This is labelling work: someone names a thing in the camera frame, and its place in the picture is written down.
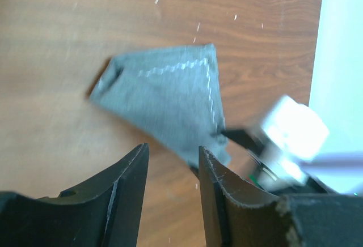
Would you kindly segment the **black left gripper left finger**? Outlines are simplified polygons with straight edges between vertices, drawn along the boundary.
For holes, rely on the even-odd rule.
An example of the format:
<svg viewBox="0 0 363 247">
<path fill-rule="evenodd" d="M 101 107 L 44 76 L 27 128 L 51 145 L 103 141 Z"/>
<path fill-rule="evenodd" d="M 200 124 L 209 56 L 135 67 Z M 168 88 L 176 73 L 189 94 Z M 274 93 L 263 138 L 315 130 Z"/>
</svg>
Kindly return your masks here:
<svg viewBox="0 0 363 247">
<path fill-rule="evenodd" d="M 149 146 L 56 198 L 1 192 L 1 246 L 136 246 Z"/>
</svg>

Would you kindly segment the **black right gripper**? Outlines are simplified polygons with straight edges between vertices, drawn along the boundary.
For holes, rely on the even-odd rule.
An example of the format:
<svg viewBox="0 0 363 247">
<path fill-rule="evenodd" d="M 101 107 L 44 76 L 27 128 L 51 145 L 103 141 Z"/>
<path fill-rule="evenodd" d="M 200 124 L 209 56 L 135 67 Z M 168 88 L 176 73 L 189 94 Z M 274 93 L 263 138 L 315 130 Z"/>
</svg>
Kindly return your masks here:
<svg viewBox="0 0 363 247">
<path fill-rule="evenodd" d="M 250 156 L 256 163 L 256 167 L 249 175 L 249 181 L 259 189 L 273 195 L 283 194 L 333 194 L 332 190 L 317 179 L 309 175 L 297 172 L 297 177 L 286 172 L 285 168 L 297 170 L 295 164 L 283 159 L 281 162 L 261 159 L 253 152 L 262 152 L 265 145 L 251 134 L 247 129 L 225 129 L 221 134 L 241 147 L 249 150 Z"/>
</svg>

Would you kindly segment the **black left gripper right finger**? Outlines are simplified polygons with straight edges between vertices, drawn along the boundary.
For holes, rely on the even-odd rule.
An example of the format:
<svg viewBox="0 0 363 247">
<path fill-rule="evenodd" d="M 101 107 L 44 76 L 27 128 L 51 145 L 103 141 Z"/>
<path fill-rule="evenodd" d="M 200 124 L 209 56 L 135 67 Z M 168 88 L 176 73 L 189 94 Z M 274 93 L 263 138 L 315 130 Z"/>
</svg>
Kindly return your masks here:
<svg viewBox="0 0 363 247">
<path fill-rule="evenodd" d="M 257 188 L 199 148 L 207 246 L 361 246 L 362 198 Z"/>
</svg>

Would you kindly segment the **grey cloth napkin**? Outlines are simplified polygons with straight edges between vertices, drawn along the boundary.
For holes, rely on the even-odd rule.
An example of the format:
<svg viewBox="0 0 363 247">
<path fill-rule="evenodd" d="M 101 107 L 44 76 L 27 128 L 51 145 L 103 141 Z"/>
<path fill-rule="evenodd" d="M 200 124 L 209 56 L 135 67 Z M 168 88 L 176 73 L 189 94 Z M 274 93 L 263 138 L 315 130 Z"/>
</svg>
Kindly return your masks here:
<svg viewBox="0 0 363 247">
<path fill-rule="evenodd" d="M 188 165 L 199 147 L 223 165 L 231 157 L 213 44 L 125 53 L 111 58 L 90 100 L 148 133 Z"/>
</svg>

